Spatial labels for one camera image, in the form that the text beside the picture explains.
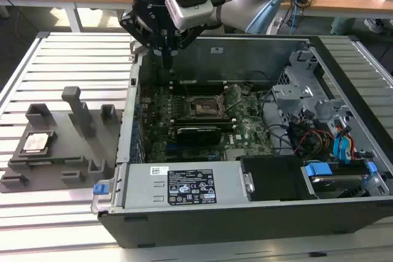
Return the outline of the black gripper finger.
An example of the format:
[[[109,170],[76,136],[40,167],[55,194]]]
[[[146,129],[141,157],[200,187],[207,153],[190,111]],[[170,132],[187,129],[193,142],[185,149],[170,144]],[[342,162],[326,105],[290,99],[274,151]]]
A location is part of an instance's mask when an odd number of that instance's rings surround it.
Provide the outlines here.
[[[187,48],[201,33],[201,26],[192,27],[183,31],[175,30],[171,44],[171,56],[176,56],[178,51]]]
[[[154,10],[131,9],[120,18],[120,25],[139,43],[161,56],[162,66],[171,69],[171,53],[166,40],[166,28]]]

